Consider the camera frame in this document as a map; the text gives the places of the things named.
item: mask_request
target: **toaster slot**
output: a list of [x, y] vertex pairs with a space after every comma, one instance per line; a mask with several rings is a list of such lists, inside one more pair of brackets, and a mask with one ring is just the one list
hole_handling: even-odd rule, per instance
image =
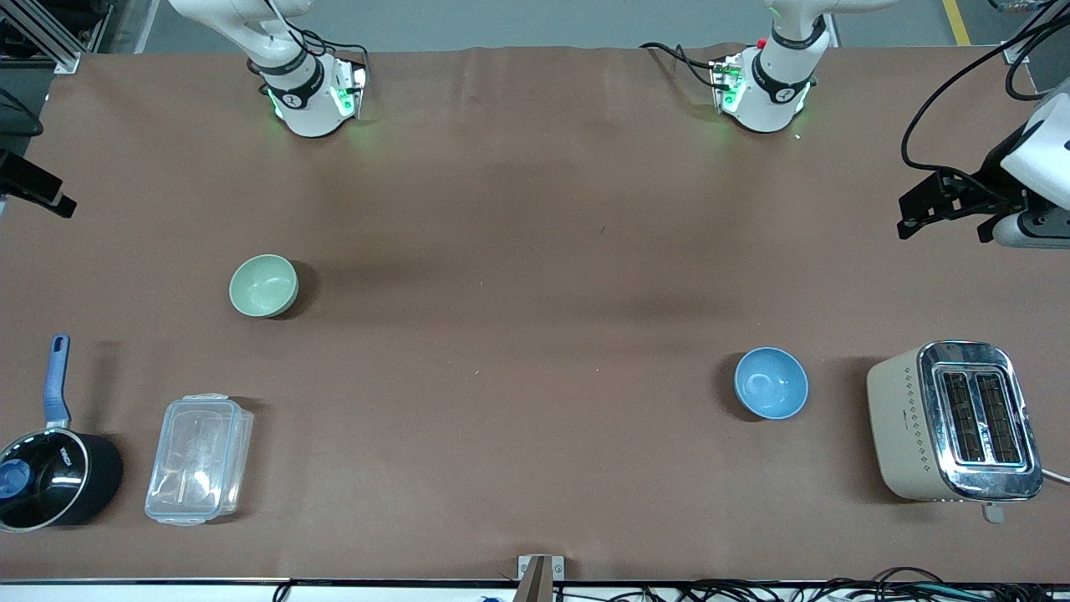
[[992, 452], [999, 464], [1019, 464], [1022, 453], [1018, 446], [1014, 425], [1010, 419], [1007, 393], [1003, 379], [995, 373], [979, 373], [977, 388], [981, 393], [981, 407], [989, 425]]
[[984, 462], [980, 426], [969, 396], [969, 382], [964, 372], [945, 372], [944, 391], [947, 393], [951, 420], [954, 426], [959, 458], [963, 462]]

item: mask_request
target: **yellow floor line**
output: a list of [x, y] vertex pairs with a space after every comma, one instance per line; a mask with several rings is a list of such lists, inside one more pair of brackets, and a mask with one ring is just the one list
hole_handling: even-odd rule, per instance
[[969, 46], [969, 33], [966, 32], [966, 24], [962, 21], [959, 3], [956, 0], [944, 0], [944, 12], [947, 13], [947, 20], [951, 24], [954, 43], [960, 46]]

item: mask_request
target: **blue lid knob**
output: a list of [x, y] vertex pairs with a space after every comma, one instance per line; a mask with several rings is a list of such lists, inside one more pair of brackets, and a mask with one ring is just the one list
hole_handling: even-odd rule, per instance
[[33, 472], [21, 460], [9, 460], [0, 464], [0, 499], [15, 497], [30, 484]]

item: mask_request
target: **black pot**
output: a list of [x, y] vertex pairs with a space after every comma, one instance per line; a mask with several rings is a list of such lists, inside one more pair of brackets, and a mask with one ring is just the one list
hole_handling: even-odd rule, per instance
[[116, 446], [97, 435], [67, 430], [63, 400], [71, 338], [57, 335], [45, 376], [45, 429], [0, 454], [0, 530], [25, 532], [49, 525], [77, 525], [108, 505], [122, 480]]

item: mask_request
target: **table surface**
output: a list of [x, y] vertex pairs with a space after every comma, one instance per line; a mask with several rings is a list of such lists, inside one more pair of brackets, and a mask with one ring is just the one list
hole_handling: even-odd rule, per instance
[[[1070, 489], [992, 526], [897, 499], [870, 434], [873, 365], [982, 340], [1014, 361], [1045, 466], [1070, 468], [1066, 254], [965, 220], [896, 234], [924, 175], [903, 126], [980, 51], [831, 50], [776, 135], [646, 51], [377, 55], [365, 121], [315, 140], [243, 57], [87, 57], [30, 152], [75, 217], [13, 202], [0, 222], [0, 438], [41, 428], [66, 331], [73, 427], [126, 472], [90, 525], [0, 534], [0, 573], [491, 577], [545, 552], [579, 578], [1070, 581]], [[916, 154], [975, 167], [1029, 110], [1003, 73], [954, 88]], [[297, 262], [287, 320], [228, 304], [260, 252]], [[733, 396], [762, 345], [809, 372], [789, 421]], [[204, 392], [256, 415], [239, 512], [158, 525], [164, 410]]]

